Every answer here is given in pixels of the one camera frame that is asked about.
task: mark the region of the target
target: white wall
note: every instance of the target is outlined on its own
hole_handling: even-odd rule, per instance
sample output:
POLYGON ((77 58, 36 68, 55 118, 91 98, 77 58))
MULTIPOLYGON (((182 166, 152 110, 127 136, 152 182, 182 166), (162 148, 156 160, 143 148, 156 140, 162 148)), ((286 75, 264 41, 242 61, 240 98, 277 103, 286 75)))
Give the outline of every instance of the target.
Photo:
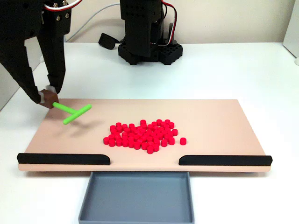
MULTIPOLYGON (((31 38, 25 41, 27 47, 29 65, 34 70, 38 64, 42 55, 37 38, 31 38)), ((6 69, 0 64, 0 110, 7 103, 7 101, 18 90, 19 85, 10 76, 6 69)))
MULTIPOLYGON (((83 0, 73 9, 74 33, 98 9, 119 0, 83 0)), ((178 11, 179 43, 282 42, 295 0, 165 0, 178 11)), ((173 20, 173 12, 167 23, 173 20)), ((71 42, 98 42, 101 33, 124 37, 119 6, 98 14, 71 42)))
POLYGON ((284 46, 299 57, 299 0, 296 0, 290 24, 285 35, 284 46))

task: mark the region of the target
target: red cable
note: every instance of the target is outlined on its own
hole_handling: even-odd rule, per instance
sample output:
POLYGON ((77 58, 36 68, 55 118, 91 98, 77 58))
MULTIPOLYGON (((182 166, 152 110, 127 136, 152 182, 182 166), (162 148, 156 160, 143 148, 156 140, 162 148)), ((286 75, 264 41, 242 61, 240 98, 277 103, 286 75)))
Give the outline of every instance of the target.
POLYGON ((44 9, 47 10, 47 11, 50 11, 50 12, 62 12, 62 11, 69 10, 69 9, 71 9, 71 8, 74 8, 74 7, 77 6, 80 2, 82 2, 82 0, 79 1, 77 4, 71 6, 71 7, 68 7, 68 8, 65 8, 65 9, 60 9, 60 10, 48 9, 48 8, 46 8, 46 7, 44 7, 44 9))
POLYGON ((173 31, 172 31, 171 36, 170 36, 170 38, 171 38, 171 41, 170 41, 170 42, 172 42, 173 35, 174 35, 174 31, 175 31, 175 29, 176 29, 178 13, 177 13, 175 7, 174 7, 172 4, 167 3, 167 2, 164 2, 163 0, 161 0, 161 2, 162 2, 164 5, 169 6, 169 7, 171 7, 171 8, 174 9, 174 14, 175 14, 175 19, 174 19, 174 23, 173 23, 174 28, 173 28, 173 31))

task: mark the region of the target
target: green plastic stick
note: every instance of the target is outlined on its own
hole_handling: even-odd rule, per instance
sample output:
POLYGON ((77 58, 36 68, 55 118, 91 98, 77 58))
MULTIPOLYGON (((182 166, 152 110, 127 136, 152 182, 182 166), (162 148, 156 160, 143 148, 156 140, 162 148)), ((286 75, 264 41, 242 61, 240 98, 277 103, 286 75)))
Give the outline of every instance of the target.
POLYGON ((67 106, 64 106, 62 104, 54 102, 53 103, 53 107, 55 107, 55 108, 57 108, 59 110, 68 112, 68 113, 71 114, 71 116, 69 116, 68 118, 64 119, 64 121, 63 121, 63 124, 67 125, 67 124, 71 123, 74 119, 76 119, 77 117, 81 116, 82 114, 84 114, 85 112, 87 112, 88 110, 90 110, 92 106, 90 104, 88 104, 85 107, 83 107, 82 109, 76 111, 76 110, 71 109, 71 108, 69 108, 67 106))

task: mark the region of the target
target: gray tray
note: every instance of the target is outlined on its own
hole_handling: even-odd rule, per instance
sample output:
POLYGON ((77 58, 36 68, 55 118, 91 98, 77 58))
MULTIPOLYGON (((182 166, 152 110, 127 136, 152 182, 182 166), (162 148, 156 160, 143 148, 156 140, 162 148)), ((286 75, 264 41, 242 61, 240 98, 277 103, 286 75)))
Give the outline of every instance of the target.
POLYGON ((92 172, 80 224, 192 224, 189 172, 92 172))

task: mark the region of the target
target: pink board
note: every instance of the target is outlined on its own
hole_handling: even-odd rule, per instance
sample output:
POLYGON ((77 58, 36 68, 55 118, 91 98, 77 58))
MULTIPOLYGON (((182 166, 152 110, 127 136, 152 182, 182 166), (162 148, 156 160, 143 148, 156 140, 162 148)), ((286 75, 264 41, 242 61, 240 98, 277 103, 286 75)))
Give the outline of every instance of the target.
POLYGON ((237 100, 102 100, 61 99, 60 103, 78 110, 93 107, 68 125, 69 114, 49 110, 25 153, 104 154, 110 165, 19 164, 26 171, 232 171, 266 172, 270 166, 180 166, 184 155, 258 155, 265 153, 237 100), (178 129, 173 146, 159 152, 109 147, 103 138, 116 122, 138 125, 141 119, 152 122, 170 119, 178 129), (187 144, 179 144, 181 137, 187 144))

